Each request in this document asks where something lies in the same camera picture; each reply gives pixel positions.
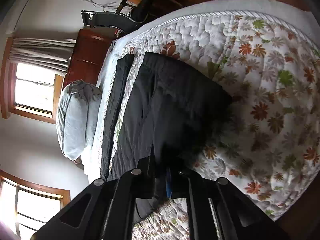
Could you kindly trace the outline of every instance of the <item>white curtain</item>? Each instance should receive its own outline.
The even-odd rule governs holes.
[[[76,41],[44,40],[33,38],[14,38],[8,59],[16,63],[25,63],[44,67],[64,76]]]

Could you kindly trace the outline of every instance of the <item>black office chair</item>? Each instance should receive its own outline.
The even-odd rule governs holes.
[[[150,8],[154,0],[142,0],[137,7],[128,4],[128,0],[122,0],[116,12],[94,12],[94,11],[81,11],[84,26],[94,27],[114,27],[119,29],[122,36],[129,34],[142,25],[157,18],[156,15],[150,14]],[[182,4],[175,0],[169,0],[179,7]],[[130,15],[122,14],[121,11],[125,6],[132,7]]]

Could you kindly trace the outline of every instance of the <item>wooden window frame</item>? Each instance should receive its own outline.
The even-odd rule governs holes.
[[[32,183],[24,179],[20,179],[16,176],[13,176],[3,170],[0,170],[0,194],[1,194],[1,188],[2,188],[2,181],[8,179],[11,180],[18,185],[28,187],[34,190],[42,191],[44,193],[50,193],[55,195],[60,195],[62,198],[60,199],[60,207],[61,209],[65,207],[71,200],[70,198],[70,190],[67,189],[60,189],[60,188],[54,188],[54,187],[47,187],[40,184]]]
[[[40,220],[37,220],[35,218],[29,217],[26,214],[22,214],[18,212],[18,208],[17,208],[17,203],[18,203],[18,192],[19,190],[28,192],[30,194],[34,194],[34,195],[38,195],[41,197],[46,197],[46,198],[52,198],[52,199],[56,199],[60,201],[60,210],[63,209],[69,202],[70,202],[70,190],[66,190],[66,189],[59,189],[59,188],[53,188],[53,187],[47,187],[47,186],[43,186],[43,185],[39,185],[39,184],[35,184],[29,181],[26,181],[24,179],[20,179],[17,178],[5,171],[0,170],[0,195],[1,195],[1,190],[3,187],[4,183],[9,183],[10,185],[13,185],[16,188],[16,194],[15,194],[15,205],[14,205],[14,211],[16,214],[16,231],[17,231],[17,235],[20,237],[20,230],[19,230],[19,225],[22,225],[26,228],[29,228],[31,230],[35,230],[34,228],[31,228],[29,226],[26,226],[22,223],[18,222],[18,214],[27,217],[31,220],[35,220],[38,222],[42,222],[42,223],[46,223]]]
[[[31,119],[56,123],[56,115],[58,102],[61,94],[63,84],[63,77],[55,75],[54,78],[54,91],[53,91],[53,109],[52,114],[40,112],[30,108],[15,105],[15,82],[16,82],[16,63],[8,62],[7,58],[10,53],[10,48],[13,42],[13,37],[7,39],[7,44],[4,50],[2,59],[1,73],[0,73],[0,105],[2,118],[8,119],[10,113],[28,117]]]

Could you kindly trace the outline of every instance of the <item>light blue pillow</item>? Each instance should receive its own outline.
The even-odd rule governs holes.
[[[65,157],[76,160],[85,147],[92,147],[102,92],[82,80],[67,85],[57,110],[57,134]]]

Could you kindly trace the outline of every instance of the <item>bed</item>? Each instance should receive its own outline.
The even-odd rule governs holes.
[[[201,176],[228,178],[271,219],[281,217],[320,169],[320,27],[310,12],[271,0],[217,0],[187,7],[113,42],[97,86],[103,91],[89,182],[100,177],[104,118],[118,59],[135,55],[117,120],[146,51],[182,60],[233,97],[219,140],[185,157]],[[186,201],[167,201],[133,228],[133,239],[188,239]]]

